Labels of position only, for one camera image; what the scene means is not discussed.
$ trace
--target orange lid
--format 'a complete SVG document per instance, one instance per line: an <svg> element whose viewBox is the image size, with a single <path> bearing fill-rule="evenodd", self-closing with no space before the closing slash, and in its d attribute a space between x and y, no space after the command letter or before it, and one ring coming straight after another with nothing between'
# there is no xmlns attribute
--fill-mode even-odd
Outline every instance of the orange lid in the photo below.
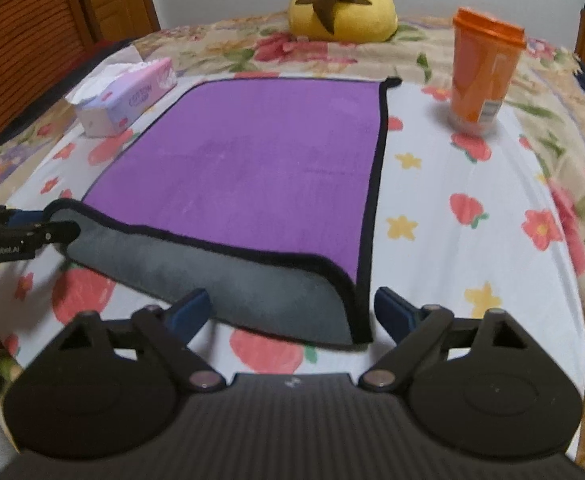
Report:
<svg viewBox="0 0 585 480"><path fill-rule="evenodd" d="M467 7L457 9L453 23L457 27L469 28L470 30L485 34L512 46L519 48L525 48L526 46L524 29L522 27L518 27L512 23L502 22L489 14L482 14Z"/></svg>

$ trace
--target yellow flower print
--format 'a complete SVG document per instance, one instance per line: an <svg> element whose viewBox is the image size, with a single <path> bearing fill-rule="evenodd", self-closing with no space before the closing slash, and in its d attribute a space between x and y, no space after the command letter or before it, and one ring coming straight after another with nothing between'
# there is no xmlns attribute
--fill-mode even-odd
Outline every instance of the yellow flower print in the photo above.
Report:
<svg viewBox="0 0 585 480"><path fill-rule="evenodd" d="M481 318L489 308L501 306L501 298L493 296L489 282L484 283L483 288L467 288L463 295L466 301L474 305L473 317Z"/></svg>
<svg viewBox="0 0 585 480"><path fill-rule="evenodd" d="M401 162L401 167L404 170L409 170L410 168L421 170L421 159L416 158L412 153L397 153L395 158Z"/></svg>
<svg viewBox="0 0 585 480"><path fill-rule="evenodd" d="M388 228L388 238L396 240L397 238L407 238L408 240L414 240L415 235L413 229L417 227L417 222L411 222L405 216L399 218L388 218L386 222L391 226Z"/></svg>

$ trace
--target white bedsheet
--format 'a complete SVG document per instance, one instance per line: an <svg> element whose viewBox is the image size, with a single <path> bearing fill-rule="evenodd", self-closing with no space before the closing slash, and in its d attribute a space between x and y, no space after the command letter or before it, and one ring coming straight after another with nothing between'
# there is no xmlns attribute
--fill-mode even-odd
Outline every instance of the white bedsheet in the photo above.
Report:
<svg viewBox="0 0 585 480"><path fill-rule="evenodd" d="M143 132L201 79L181 78L120 141ZM453 135L445 119L447 103L438 99L412 84L388 93L390 131L371 295L385 285L413 304L439 303L460 317L481 316L486 308L500 306L583 394L585 326L577 283L535 155L520 140L522 129L508 107L500 111L487 147L469 146L468 139ZM41 209L59 196L81 198L117 151L117 140L89 139L77 125L8 205ZM149 303L162 304L92 271L69 269L53 247L28 262L0 264L0 338L22 366L62 328L60 313L64 319L98 307L103 318L114 319ZM335 351L271 341L209 322L191 348L228 379L239 371L348 371L357 378L393 347L380 326L375 335L367 349Z"/></svg>

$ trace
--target label on cup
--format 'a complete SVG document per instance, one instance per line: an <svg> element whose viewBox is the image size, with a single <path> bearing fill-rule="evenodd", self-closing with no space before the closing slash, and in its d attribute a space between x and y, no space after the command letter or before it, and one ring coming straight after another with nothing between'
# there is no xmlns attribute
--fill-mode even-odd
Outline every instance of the label on cup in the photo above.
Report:
<svg viewBox="0 0 585 480"><path fill-rule="evenodd" d="M492 123L497 112L501 108L502 103L503 101L491 101L486 99L484 104L481 106L481 111L479 113L479 119L477 120L477 123Z"/></svg>

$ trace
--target tissue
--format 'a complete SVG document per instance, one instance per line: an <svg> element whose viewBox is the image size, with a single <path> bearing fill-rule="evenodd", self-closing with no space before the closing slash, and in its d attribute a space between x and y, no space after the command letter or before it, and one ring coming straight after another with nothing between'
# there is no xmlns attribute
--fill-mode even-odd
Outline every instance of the tissue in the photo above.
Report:
<svg viewBox="0 0 585 480"><path fill-rule="evenodd" d="M89 137L113 137L176 85L170 58L143 62L134 46L112 54L66 95Z"/></svg>

